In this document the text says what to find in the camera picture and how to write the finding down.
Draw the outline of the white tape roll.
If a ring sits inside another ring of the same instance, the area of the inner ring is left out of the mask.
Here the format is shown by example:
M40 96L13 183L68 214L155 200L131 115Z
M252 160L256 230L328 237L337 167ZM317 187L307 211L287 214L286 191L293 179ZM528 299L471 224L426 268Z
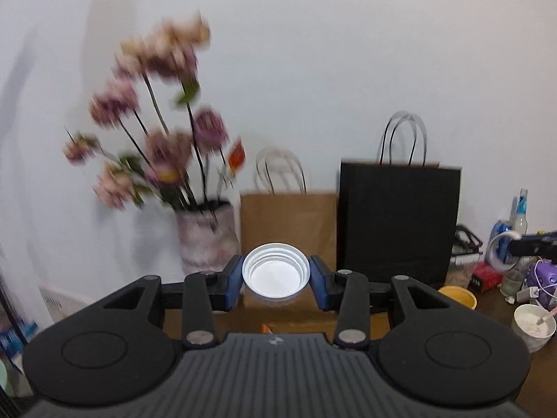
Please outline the white tape roll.
M513 230L504 231L496 235L489 242L485 250L485 262L500 273L512 270L516 263L507 261L510 243L520 241L521 239L522 235Z

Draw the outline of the white jar lid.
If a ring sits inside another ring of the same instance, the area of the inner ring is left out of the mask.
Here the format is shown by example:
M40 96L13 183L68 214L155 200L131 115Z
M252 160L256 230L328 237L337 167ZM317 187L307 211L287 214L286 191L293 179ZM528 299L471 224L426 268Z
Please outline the white jar lid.
M310 261L292 245L271 242L251 250L242 264L245 286L262 300L284 302L308 285Z

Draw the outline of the clear glass bottle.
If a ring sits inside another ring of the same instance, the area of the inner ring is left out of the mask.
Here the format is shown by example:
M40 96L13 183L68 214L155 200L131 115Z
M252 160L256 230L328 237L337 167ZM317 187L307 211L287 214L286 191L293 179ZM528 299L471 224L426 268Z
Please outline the clear glass bottle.
M528 231L527 221L528 190L521 189L516 202L516 211L513 215L513 231L525 235Z

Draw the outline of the purple plastic container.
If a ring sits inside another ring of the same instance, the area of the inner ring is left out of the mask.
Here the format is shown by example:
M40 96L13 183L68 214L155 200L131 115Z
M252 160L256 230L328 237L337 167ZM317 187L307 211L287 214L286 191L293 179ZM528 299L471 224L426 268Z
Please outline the purple plastic container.
M529 268L526 285L538 290L537 302L546 310L556 307L556 265L548 260L535 261Z

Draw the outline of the red cardboard box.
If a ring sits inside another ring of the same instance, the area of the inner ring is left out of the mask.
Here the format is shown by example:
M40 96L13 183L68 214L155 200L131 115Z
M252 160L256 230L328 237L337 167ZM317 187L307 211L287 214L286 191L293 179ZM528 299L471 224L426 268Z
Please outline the red cardboard box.
M309 286L294 299L280 303L260 300L244 287L237 307L230 312L215 311L213 319L219 340L228 333L321 333L333 342L337 315L318 309Z

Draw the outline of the pink ceramic vase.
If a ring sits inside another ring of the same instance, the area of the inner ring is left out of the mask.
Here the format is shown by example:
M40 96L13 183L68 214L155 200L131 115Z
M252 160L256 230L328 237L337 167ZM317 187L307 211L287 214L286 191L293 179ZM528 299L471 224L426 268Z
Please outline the pink ceramic vase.
M182 272L222 272L240 254L234 207L211 200L204 208L175 212Z

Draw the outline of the red book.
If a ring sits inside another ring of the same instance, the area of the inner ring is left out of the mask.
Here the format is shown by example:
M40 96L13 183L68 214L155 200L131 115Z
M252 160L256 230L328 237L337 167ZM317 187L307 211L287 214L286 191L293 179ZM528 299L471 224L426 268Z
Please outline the red book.
M478 262L472 270L468 289L476 293L484 293L500 285L503 274L485 262Z

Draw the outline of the clear food container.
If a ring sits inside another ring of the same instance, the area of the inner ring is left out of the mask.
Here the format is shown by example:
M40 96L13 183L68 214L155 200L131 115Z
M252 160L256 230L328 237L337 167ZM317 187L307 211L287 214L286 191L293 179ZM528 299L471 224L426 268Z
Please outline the clear food container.
M465 225L456 225L449 267L470 270L483 254L484 242Z

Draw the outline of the pink spoon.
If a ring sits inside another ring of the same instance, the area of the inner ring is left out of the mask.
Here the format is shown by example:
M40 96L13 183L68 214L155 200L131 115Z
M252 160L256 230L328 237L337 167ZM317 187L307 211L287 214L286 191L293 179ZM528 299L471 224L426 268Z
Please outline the pink spoon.
M554 309L552 309L551 311L549 311L546 315L544 315L543 317L539 318L538 321L536 322L536 324L538 326L542 325L542 323L545 323L546 321L549 321L551 318L553 318L555 315L557 314L557 307L555 307Z

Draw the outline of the brown paper bag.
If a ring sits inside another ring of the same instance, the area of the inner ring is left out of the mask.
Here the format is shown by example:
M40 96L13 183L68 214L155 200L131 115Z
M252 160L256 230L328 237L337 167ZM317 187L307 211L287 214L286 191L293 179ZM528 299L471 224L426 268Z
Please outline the brown paper bag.
M277 147L257 154L253 180L256 190L240 197L242 253L282 242L335 270L337 194L311 191L298 157Z

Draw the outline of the yellow mug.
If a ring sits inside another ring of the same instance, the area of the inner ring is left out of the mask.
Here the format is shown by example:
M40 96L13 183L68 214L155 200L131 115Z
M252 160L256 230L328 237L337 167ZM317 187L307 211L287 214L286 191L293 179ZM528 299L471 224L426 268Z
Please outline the yellow mug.
M477 308L478 301L476 296L463 287L452 285L443 286L438 292L471 310Z

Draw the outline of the black paper bag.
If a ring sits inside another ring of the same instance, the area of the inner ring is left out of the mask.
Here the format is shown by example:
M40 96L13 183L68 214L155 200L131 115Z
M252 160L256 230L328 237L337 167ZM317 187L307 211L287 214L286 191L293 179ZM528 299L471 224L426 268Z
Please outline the black paper bag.
M451 258L461 171L424 158L393 162L391 141L404 123L427 142L421 118L399 111L383 130L377 161L341 162L336 266L374 282L405 274L439 288Z

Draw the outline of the white ceramic bowl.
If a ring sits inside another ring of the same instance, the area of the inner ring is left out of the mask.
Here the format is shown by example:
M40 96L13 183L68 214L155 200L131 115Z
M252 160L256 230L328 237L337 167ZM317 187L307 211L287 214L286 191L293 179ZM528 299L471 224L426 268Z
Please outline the white ceramic bowl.
M525 342L530 353L539 351L556 334L554 317L540 326L536 324L547 313L544 308L532 304L520 305L513 312L513 332Z

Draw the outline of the dried pink roses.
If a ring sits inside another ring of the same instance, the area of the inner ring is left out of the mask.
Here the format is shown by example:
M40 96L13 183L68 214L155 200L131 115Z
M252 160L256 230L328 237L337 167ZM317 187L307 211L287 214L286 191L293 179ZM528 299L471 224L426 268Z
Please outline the dried pink roses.
M178 214L230 215L223 191L244 166L241 140L231 140L221 114L199 106L198 59L211 30L200 14L164 20L147 35L122 41L113 77L88 102L100 129L121 130L130 152L112 153L97 135L75 132L63 154L73 165L101 157L93 187L109 209L142 207L148 197Z

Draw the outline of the white wall heater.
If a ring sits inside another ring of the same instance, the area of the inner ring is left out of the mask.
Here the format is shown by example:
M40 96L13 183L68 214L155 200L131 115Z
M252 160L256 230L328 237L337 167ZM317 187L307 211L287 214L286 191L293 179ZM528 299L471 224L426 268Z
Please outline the white wall heater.
M64 320L93 303L88 297L69 293L51 285L40 285L39 291L54 323Z

